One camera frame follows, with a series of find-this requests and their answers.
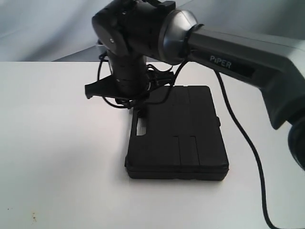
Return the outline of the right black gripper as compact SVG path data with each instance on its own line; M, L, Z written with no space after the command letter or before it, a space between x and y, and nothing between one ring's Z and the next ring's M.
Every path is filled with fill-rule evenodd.
M105 77L85 85L87 99L93 96L108 98L135 98L149 86L146 57L137 52L118 56L107 51L112 77Z

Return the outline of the right robot arm Piper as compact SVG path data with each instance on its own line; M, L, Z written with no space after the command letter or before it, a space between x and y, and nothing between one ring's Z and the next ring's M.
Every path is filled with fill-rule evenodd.
M294 39L209 28L174 1L114 0L97 12L92 26L111 75L85 86L87 98L114 98L131 108L177 74L146 64L150 57L170 65L196 62L258 88L270 123L289 122L289 150L305 166L305 43Z

